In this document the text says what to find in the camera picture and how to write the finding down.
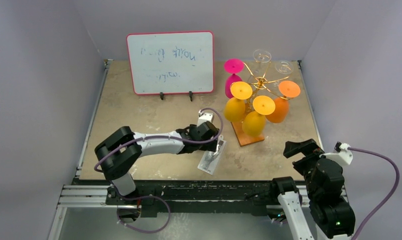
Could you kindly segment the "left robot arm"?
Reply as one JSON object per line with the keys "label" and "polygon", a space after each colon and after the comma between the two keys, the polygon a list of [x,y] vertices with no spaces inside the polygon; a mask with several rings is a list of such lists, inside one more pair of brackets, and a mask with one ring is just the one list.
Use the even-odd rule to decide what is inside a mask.
{"label": "left robot arm", "polygon": [[221,130],[207,121],[201,125],[162,134],[133,132],[123,126],[101,142],[94,150],[98,159],[94,169],[118,190],[125,204],[136,202],[138,191],[130,168],[142,157],[160,154],[191,154],[195,151],[214,151]]}

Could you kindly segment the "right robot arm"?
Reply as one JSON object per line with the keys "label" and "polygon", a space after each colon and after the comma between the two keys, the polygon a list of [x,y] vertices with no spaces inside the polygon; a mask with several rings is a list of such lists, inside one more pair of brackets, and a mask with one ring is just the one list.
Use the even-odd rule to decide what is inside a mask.
{"label": "right robot arm", "polygon": [[[304,155],[292,165],[305,180],[309,209],[319,240],[350,240],[354,233],[355,214],[342,196],[343,167],[353,160],[349,147],[347,143],[338,142],[335,152],[325,153],[313,139],[285,143],[284,157]],[[293,239],[312,240],[294,180],[291,177],[275,178],[269,192],[270,199],[283,208]]]}

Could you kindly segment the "white plastic packaged item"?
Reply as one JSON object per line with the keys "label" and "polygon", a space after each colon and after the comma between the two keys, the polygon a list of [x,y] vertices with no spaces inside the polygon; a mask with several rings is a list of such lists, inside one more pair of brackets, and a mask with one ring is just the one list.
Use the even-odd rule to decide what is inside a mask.
{"label": "white plastic packaged item", "polygon": [[218,138],[216,150],[214,152],[205,151],[197,168],[207,174],[213,175],[217,168],[217,165],[224,155],[226,144],[227,141],[224,140],[224,136],[220,135]]}

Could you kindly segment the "red framed whiteboard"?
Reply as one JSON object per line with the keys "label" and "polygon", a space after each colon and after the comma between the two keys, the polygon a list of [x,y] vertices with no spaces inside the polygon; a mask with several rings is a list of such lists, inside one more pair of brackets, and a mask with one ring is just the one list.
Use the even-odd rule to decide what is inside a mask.
{"label": "red framed whiteboard", "polygon": [[137,95],[213,92],[211,31],[132,33],[126,37],[126,43]]}

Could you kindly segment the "gold wire wine glass rack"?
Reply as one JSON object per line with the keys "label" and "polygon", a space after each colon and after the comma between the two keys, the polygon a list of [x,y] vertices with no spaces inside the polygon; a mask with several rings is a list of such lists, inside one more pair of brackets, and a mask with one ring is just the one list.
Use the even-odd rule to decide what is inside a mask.
{"label": "gold wire wine glass rack", "polygon": [[229,59],[224,69],[230,74],[226,80],[225,90],[228,101],[225,104],[224,116],[230,121],[240,146],[263,141],[262,131],[266,121],[281,123],[289,112],[289,100],[297,97],[301,90],[297,83],[289,80],[293,72],[291,61],[281,60],[275,63],[275,69],[285,77],[277,79],[279,93],[272,93],[275,99],[260,95],[259,91],[271,90],[267,84],[272,81],[260,74],[259,69],[266,63],[259,60],[255,71],[237,58]]}

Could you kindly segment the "yellow wine glass front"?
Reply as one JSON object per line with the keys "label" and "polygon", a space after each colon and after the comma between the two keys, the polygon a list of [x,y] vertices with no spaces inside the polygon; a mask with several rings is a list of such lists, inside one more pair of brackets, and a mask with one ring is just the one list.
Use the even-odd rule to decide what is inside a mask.
{"label": "yellow wine glass front", "polygon": [[254,110],[242,122],[242,130],[250,137],[258,137],[265,127],[266,116],[275,110],[275,103],[270,97],[260,95],[254,98],[252,107]]}

